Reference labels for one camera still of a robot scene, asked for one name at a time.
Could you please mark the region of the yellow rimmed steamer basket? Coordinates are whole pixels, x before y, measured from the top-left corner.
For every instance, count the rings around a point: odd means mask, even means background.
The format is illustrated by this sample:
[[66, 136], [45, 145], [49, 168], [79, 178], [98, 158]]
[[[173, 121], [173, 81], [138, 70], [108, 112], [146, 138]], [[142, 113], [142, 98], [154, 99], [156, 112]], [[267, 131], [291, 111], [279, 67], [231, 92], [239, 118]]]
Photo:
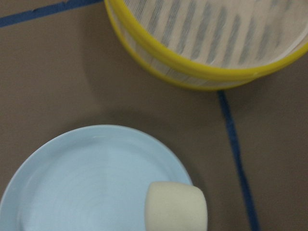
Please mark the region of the yellow rimmed steamer basket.
[[308, 51], [305, 0], [107, 0], [105, 8], [139, 65], [190, 89], [237, 87]]

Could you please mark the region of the light blue plate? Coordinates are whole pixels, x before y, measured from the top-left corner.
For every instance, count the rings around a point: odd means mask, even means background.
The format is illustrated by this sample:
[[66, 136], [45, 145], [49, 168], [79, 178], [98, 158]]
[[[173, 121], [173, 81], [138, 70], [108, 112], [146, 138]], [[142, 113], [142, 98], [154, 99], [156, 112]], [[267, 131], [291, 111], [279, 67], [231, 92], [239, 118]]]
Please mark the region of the light blue plate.
[[192, 182], [173, 152], [144, 132], [78, 128], [47, 142], [19, 167], [0, 203], [0, 228], [142, 231], [154, 181]]

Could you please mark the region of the white steamed bun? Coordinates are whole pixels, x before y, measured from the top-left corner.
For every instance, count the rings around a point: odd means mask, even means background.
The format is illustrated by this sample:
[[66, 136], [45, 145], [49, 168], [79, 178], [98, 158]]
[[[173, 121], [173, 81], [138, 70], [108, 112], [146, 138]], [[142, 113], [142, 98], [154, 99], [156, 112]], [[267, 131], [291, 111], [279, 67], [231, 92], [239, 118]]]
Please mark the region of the white steamed bun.
[[205, 196], [193, 185], [153, 182], [146, 195], [144, 220], [147, 231], [206, 231]]

